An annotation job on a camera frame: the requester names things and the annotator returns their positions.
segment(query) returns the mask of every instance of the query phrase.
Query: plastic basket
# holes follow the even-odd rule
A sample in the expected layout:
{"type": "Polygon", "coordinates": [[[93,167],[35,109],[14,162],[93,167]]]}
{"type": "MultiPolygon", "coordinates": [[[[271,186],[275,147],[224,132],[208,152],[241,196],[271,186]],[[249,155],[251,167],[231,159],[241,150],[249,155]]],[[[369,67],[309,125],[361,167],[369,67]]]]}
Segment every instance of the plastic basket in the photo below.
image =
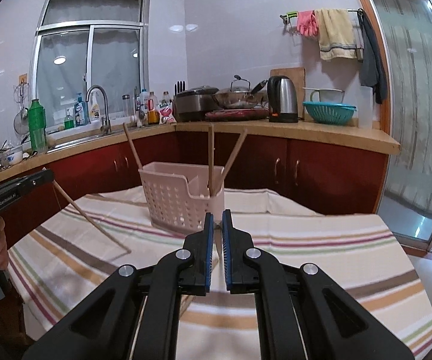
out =
{"type": "Polygon", "coordinates": [[[308,114],[318,123],[344,126],[353,117],[354,105],[303,102],[308,114]]]}
{"type": "MultiPolygon", "coordinates": [[[[220,177],[223,167],[214,167],[220,177]]],[[[224,185],[209,197],[208,166],[151,162],[139,171],[154,226],[190,234],[202,230],[207,212],[222,219],[224,185]]]]}

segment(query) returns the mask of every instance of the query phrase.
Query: yellow towel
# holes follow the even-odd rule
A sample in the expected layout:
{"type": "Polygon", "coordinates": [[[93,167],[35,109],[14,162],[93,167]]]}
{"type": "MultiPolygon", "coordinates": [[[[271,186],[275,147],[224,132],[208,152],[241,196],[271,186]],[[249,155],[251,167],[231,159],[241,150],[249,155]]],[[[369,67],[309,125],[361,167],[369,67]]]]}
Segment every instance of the yellow towel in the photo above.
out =
{"type": "Polygon", "coordinates": [[[316,9],[321,59],[356,59],[356,40],[347,9],[316,9]]]}

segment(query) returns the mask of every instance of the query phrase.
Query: pink basket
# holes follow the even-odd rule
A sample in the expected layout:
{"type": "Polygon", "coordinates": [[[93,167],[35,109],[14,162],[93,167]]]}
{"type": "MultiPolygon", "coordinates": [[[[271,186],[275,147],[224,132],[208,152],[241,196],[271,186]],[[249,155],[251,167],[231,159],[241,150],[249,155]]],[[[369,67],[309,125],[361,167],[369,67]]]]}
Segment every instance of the pink basket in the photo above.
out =
{"type": "MultiPolygon", "coordinates": [[[[223,167],[214,167],[214,177],[223,167]]],[[[222,220],[224,185],[209,197],[208,166],[151,162],[139,171],[154,226],[190,234],[202,230],[207,212],[222,220]]]]}

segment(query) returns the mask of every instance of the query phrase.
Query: teal colander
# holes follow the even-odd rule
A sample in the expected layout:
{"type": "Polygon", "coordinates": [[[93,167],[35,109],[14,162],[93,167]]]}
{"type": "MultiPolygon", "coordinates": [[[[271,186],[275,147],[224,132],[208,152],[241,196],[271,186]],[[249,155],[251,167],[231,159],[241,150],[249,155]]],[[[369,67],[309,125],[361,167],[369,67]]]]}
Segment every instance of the teal colander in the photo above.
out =
{"type": "Polygon", "coordinates": [[[308,114],[318,123],[344,126],[353,117],[356,107],[354,105],[335,103],[313,103],[305,101],[304,107],[308,114]]]}

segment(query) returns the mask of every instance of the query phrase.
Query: cutting board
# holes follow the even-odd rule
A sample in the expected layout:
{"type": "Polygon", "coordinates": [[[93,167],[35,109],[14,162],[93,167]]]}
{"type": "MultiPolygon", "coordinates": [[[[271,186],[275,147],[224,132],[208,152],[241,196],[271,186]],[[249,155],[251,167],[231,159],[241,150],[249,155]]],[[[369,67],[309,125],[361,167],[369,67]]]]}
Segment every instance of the cutting board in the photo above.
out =
{"type": "Polygon", "coordinates": [[[303,117],[304,87],[306,86],[306,71],[302,67],[282,67],[272,69],[271,76],[286,76],[293,81],[298,98],[298,116],[303,117]]]}

